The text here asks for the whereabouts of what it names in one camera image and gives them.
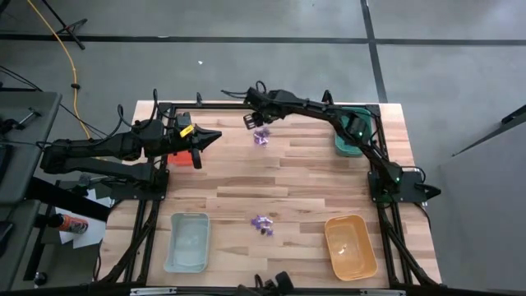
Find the purple object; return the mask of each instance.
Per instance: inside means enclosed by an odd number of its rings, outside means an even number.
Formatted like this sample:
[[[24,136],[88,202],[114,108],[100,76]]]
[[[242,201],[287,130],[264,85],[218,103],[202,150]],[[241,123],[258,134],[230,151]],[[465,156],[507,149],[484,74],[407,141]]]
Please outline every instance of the purple object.
[[[266,146],[269,143],[270,131],[268,127],[256,129],[254,131],[254,143],[259,146]]]
[[[255,219],[250,220],[250,224],[256,227],[256,230],[260,230],[261,234],[266,234],[267,236],[272,236],[272,234],[274,234],[274,230],[270,227],[272,223],[274,223],[272,220],[260,215]]]

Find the wooden table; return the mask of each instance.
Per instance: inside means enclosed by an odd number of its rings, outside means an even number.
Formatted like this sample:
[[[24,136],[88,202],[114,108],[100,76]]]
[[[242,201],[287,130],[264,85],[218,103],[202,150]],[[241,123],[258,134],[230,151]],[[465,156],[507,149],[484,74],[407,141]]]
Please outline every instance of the wooden table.
[[[137,102],[134,120],[148,118],[152,105],[151,101]],[[380,107],[390,158],[401,165],[414,165],[401,105]],[[367,188],[368,160],[337,156],[332,126],[300,115],[272,123],[269,145],[255,146],[252,131],[242,120],[246,113],[191,110],[193,123],[220,130],[223,136],[201,154],[203,169],[168,166],[168,195],[161,203],[148,285],[253,286],[255,273],[267,280],[287,271],[296,287],[387,287],[378,215]],[[129,246],[136,208],[136,201],[125,201],[110,215],[100,277]],[[176,212],[210,216],[208,267],[200,274],[169,274],[163,269],[170,216]],[[367,222],[378,271],[369,279],[343,282],[332,271],[324,223],[349,214]],[[256,215],[274,220],[274,237],[254,230],[250,219]],[[412,204],[400,204],[400,215],[409,251],[440,282],[426,217]],[[398,252],[393,254],[397,276],[402,279]],[[141,257],[139,251],[134,278]]]

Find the black cable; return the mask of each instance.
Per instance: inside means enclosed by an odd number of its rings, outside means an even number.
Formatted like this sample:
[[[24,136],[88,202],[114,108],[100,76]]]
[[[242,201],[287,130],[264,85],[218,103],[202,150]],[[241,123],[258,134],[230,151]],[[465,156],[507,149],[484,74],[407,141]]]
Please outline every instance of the black cable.
[[[262,94],[266,94],[266,85],[263,81],[256,81],[256,90],[261,92]],[[234,98],[234,99],[245,99],[245,97],[239,96],[239,95],[247,95],[246,91],[228,91],[228,90],[221,90],[222,93],[225,95]]]
[[[375,135],[378,133],[378,128],[375,130],[375,132],[372,133],[372,135],[369,137],[369,142],[373,142],[372,138],[375,137]]]
[[[16,72],[12,71],[12,70],[9,70],[8,68],[4,67],[4,66],[0,66],[0,69],[2,69],[4,73],[8,74],[10,77],[12,77],[13,79],[15,80],[18,80],[19,82],[22,82],[28,86],[31,86],[33,88],[35,88],[36,90],[38,91],[42,91],[35,83],[25,79],[22,75],[20,74],[17,74]]]
[[[76,120],[80,121],[81,123],[84,123],[87,127],[91,127],[92,129],[90,129],[94,134],[97,134],[95,131],[97,132],[100,132],[101,134],[105,135],[105,136],[108,136],[107,133],[99,130],[97,127],[94,127],[92,126],[91,124],[85,122],[84,120],[78,118],[70,109],[68,109],[66,106],[64,106],[62,103],[60,103],[60,107],[62,107],[64,110],[66,110],[66,112],[68,112],[72,117],[76,118]]]
[[[27,86],[31,86],[31,88],[35,89],[35,90],[38,90],[38,91],[42,91],[42,90],[39,90],[36,86],[33,86],[25,81],[23,81],[22,79],[19,79],[17,78],[16,76],[12,75],[11,73],[9,72],[6,72],[6,71],[3,71],[3,70],[0,70],[0,72],[4,73],[4,74],[7,74],[8,76],[10,76],[12,79],[16,80],[16,81],[19,81]]]
[[[121,124],[122,124],[122,119],[119,119],[118,123],[117,123],[117,126],[112,130],[112,132],[109,133],[109,135],[107,137],[105,137],[104,139],[102,139],[101,141],[99,141],[97,143],[88,144],[85,147],[95,147],[95,146],[99,146],[99,145],[102,145],[103,143],[107,142],[109,139],[112,138],[113,135],[115,135],[117,133],[118,129],[121,127]]]
[[[98,132],[94,131],[91,127],[86,126],[87,129],[89,129],[91,132],[94,133],[94,135],[98,136],[99,139],[102,139],[103,136],[101,136]]]
[[[256,288],[263,288],[263,280],[261,279],[260,275],[254,275],[254,281],[256,282]]]
[[[239,95],[247,95],[247,93],[234,93],[234,92],[231,92],[231,91],[227,91],[227,90],[221,90],[222,93],[224,93],[225,95],[231,97],[231,98],[234,98],[234,99],[245,99],[245,97],[242,97],[242,96],[238,96],[237,94]]]
[[[166,118],[166,119],[177,119],[177,117],[171,117],[171,116],[168,116],[166,114],[164,114],[163,111],[161,111],[161,108],[159,107],[159,102],[158,102],[158,96],[157,96],[157,89],[154,89],[154,109],[157,109],[159,110],[159,114]]]
[[[263,81],[256,81],[256,90],[262,94],[266,94],[266,85]]]
[[[117,114],[118,116],[120,117],[120,119],[122,120],[122,122],[124,124],[126,124],[127,126],[131,127],[131,128],[137,128],[139,130],[143,130],[145,128],[147,128],[151,122],[154,120],[154,116],[155,116],[155,111],[159,108],[158,105],[157,105],[157,90],[154,89],[154,108],[151,110],[151,115],[150,115],[150,119],[148,119],[148,122],[144,125],[144,126],[137,126],[137,125],[133,125],[131,123],[129,123],[126,119],[124,119],[124,108],[121,104],[119,104],[117,106]]]
[[[43,149],[42,146],[39,145],[39,143],[51,144],[49,142],[44,142],[44,141],[39,141],[39,142],[36,142],[36,143],[29,143],[29,142],[23,142],[23,141],[11,141],[11,140],[0,141],[0,144],[6,144],[6,145],[9,145],[9,144],[31,145],[31,146],[37,146],[40,149]]]
[[[97,261],[95,262],[95,265],[93,266],[93,281],[99,280],[99,273],[100,273],[100,267],[102,266],[102,258],[100,257],[100,248],[102,247],[102,241],[99,243],[99,250],[97,254]]]
[[[365,115],[365,116],[368,116],[368,117],[370,117],[370,118],[377,118],[377,117],[378,117],[376,114],[373,114],[373,113],[371,113],[371,112],[369,112],[369,113],[362,113],[362,112],[360,112],[360,111],[352,111],[352,112],[355,112],[355,113],[358,113],[358,114],[361,114],[361,115]]]
[[[416,165],[405,165],[402,167],[402,169],[417,169],[418,171],[420,171],[420,173],[422,173],[422,183],[426,182],[426,172],[424,172],[424,170],[421,167]]]
[[[424,209],[424,207],[417,202],[414,202],[413,204],[417,206],[422,211],[422,213],[424,213],[427,218],[427,224],[429,225],[429,231],[431,231],[431,219],[429,218],[429,214],[427,213],[426,209]]]

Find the metal stand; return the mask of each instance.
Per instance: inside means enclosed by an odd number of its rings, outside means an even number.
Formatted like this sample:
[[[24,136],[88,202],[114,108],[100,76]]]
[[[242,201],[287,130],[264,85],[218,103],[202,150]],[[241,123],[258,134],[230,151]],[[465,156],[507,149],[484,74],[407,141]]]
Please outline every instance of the metal stand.
[[[42,0],[42,3],[51,11],[51,13],[53,13],[53,15],[57,18],[57,20],[60,22],[60,24],[62,25],[62,28],[58,31],[55,32],[55,34],[57,35],[60,35],[60,34],[63,34],[63,33],[67,33],[68,35],[70,35],[73,39],[73,41],[75,41],[75,43],[82,49],[84,50],[85,49],[85,46],[84,44],[76,37],[75,35],[75,31],[78,30],[82,25],[84,25],[88,19],[82,19],[80,21],[76,21],[70,25],[66,25],[66,23],[60,18],[60,16],[58,16],[58,14],[53,10],[53,8],[51,7],[51,5],[49,5],[48,1],[46,0]]]

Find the orange plastic bin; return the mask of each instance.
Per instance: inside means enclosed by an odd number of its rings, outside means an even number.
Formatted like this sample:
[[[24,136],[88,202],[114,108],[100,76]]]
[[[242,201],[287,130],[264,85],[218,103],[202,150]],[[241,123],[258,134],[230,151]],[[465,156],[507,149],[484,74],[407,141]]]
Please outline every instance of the orange plastic bin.
[[[347,215],[328,220],[325,237],[332,268],[340,280],[359,280],[376,273],[378,265],[362,217]]]

